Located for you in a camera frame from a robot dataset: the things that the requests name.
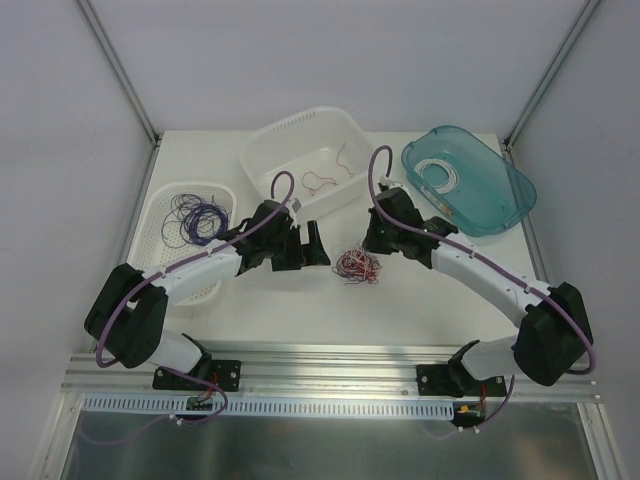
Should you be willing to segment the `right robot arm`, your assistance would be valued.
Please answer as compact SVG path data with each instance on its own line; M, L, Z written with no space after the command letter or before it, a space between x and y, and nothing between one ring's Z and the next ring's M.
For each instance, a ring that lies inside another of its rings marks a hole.
M557 287L530 281L466 243L458 229L440 217L423 219L401 187L372 194L363 247L375 254L402 254L453 278L482 297L517 328L494 341L472 340L436 374L429 387L463 397L494 377L523 374L542 386L563 375L588 375L596 366L593 335L581 293L564 282Z

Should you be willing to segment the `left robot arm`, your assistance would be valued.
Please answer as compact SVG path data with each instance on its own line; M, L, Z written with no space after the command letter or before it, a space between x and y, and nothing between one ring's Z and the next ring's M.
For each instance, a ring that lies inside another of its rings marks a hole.
M219 234L197 252L147 271L128 263L115 267L91 307L84 328L97 342L101 368L156 367L160 389L228 388L236 390L223 361L186 334L165 326L170 306L222 280L240 276L269 261L275 272L328 266L318 225L306 225L308 241L287 207L263 201L254 215Z

